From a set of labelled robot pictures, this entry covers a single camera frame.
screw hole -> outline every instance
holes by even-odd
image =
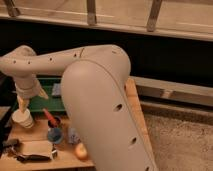
[[[122,104],[119,104],[115,107],[114,111],[118,112],[119,110],[121,110],[121,108],[122,108]]]
[[[130,142],[130,147],[132,147],[136,143],[136,141],[137,141],[137,138],[134,137]]]
[[[147,168],[145,169],[145,171],[149,171],[149,167],[147,167]]]

small object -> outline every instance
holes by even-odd
[[[14,138],[7,141],[3,141],[2,145],[3,145],[3,149],[9,148],[9,147],[15,147],[20,145],[20,141],[19,139]]]
[[[18,108],[21,110],[22,113],[24,113],[27,107],[29,106],[30,100],[23,99],[19,95],[17,95],[17,101],[18,101]]]
[[[75,146],[74,153],[79,160],[88,159],[88,153],[83,143],[79,143]]]
[[[47,132],[47,139],[53,144],[59,144],[63,139],[63,133],[60,128],[50,128]]]
[[[54,158],[56,158],[58,156],[58,152],[57,152],[57,150],[55,148],[55,145],[54,144],[52,144],[52,145],[53,145],[52,146],[52,157],[54,159]]]
[[[76,145],[80,142],[81,142],[81,140],[79,138],[79,135],[78,135],[76,129],[69,127],[68,128],[68,143],[70,143],[72,145]]]
[[[53,84],[52,97],[61,97],[61,84],[60,83]]]
[[[25,162],[41,162],[41,161],[50,161],[50,157],[42,156],[37,154],[31,155],[18,155],[15,157],[18,161],[25,163]]]
[[[29,109],[26,109],[24,113],[20,109],[17,109],[12,114],[12,120],[24,128],[31,128],[34,125]]]
[[[41,98],[44,98],[44,99],[46,99],[46,100],[49,99],[49,96],[47,95],[46,91],[45,91],[43,88],[41,88],[41,90],[40,90],[38,96],[41,97]]]
[[[55,120],[57,122],[58,127],[60,127],[60,125],[61,125],[61,119],[59,117],[57,117],[57,116],[54,116],[54,118],[55,118]],[[52,123],[49,120],[48,120],[48,126],[50,128],[54,128],[55,127],[54,125],[52,125]]]
[[[43,108],[43,112],[44,112],[44,114],[46,115],[48,121],[50,121],[51,124],[52,124],[54,127],[57,127],[57,126],[58,126],[58,123],[57,123],[56,119],[53,117],[53,115],[52,115],[46,108]]]

wooden table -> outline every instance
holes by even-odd
[[[133,79],[128,79],[126,83],[126,94],[132,108],[132,113],[135,118],[136,124],[141,130],[141,134],[144,138],[147,149],[150,155],[153,157],[152,146],[149,140],[149,135],[146,128],[143,112],[138,99],[135,83]],[[47,140],[47,120],[44,116],[36,116],[35,125],[33,128],[27,130],[14,124],[9,135],[9,138],[18,138],[23,142],[21,151],[23,154],[40,154],[51,156],[52,145]],[[22,164],[11,157],[7,157],[6,154],[0,159],[1,170],[46,170],[46,169],[67,169],[72,170],[74,168],[87,168],[93,167],[91,160],[82,162],[78,160],[73,154],[73,148],[67,143],[67,128],[71,125],[71,121],[67,116],[61,116],[62,129],[64,132],[64,139],[62,143],[57,147],[58,157],[50,162],[45,163],[26,163]]]

black hole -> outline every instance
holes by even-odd
[[[121,110],[121,108],[122,108],[122,104],[119,104],[115,107],[114,111],[118,112],[119,110]]]

metal rod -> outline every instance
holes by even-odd
[[[13,0],[4,0],[4,3],[7,6],[7,12],[10,17],[17,17],[21,14],[19,9],[15,7]]]
[[[155,26],[157,23],[158,15],[160,12],[162,0],[153,0],[152,8],[147,22],[147,31],[155,31]]]
[[[89,25],[96,24],[96,5],[95,0],[87,0],[87,23]]]

